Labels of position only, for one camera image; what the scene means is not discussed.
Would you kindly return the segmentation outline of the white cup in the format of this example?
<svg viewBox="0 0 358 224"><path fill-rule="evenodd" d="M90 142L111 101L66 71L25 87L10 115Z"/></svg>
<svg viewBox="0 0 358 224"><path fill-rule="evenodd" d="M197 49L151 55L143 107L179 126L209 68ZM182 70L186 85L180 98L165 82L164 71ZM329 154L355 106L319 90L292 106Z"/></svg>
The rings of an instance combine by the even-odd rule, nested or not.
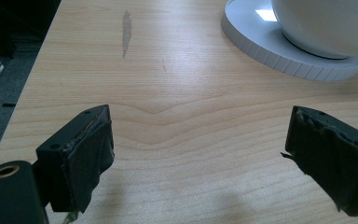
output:
<svg viewBox="0 0 358 224"><path fill-rule="evenodd" d="M358 0L271 0L282 32L325 58L358 56Z"/></svg>

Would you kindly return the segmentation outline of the white round saucer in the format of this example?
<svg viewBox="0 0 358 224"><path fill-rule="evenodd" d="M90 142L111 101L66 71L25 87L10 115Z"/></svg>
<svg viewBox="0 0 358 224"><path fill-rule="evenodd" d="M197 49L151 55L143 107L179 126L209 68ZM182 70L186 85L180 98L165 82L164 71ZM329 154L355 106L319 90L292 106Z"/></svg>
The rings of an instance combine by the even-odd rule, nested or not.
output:
<svg viewBox="0 0 358 224"><path fill-rule="evenodd" d="M326 59L289 42L275 18L271 0L229 0L221 27L227 38L242 52L287 75L338 81L358 73L358 56Z"/></svg>

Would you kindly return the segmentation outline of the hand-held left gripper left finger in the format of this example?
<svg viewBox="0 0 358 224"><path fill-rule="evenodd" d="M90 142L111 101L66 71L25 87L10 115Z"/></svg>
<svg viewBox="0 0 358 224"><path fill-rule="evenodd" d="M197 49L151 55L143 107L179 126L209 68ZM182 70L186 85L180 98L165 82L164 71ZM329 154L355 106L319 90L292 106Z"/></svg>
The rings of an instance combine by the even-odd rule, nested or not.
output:
<svg viewBox="0 0 358 224"><path fill-rule="evenodd" d="M42 204L55 212L84 212L115 157L109 106L79 113L39 146L36 155Z"/></svg>

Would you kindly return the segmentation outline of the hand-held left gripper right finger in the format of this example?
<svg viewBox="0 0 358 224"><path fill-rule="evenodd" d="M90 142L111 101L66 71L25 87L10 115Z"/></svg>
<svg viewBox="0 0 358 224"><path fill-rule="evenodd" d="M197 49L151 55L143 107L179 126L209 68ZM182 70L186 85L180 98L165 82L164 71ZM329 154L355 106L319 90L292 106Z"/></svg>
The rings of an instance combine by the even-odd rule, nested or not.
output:
<svg viewBox="0 0 358 224"><path fill-rule="evenodd" d="M296 163L334 201L358 217L358 130L322 111L294 106L283 157Z"/></svg>

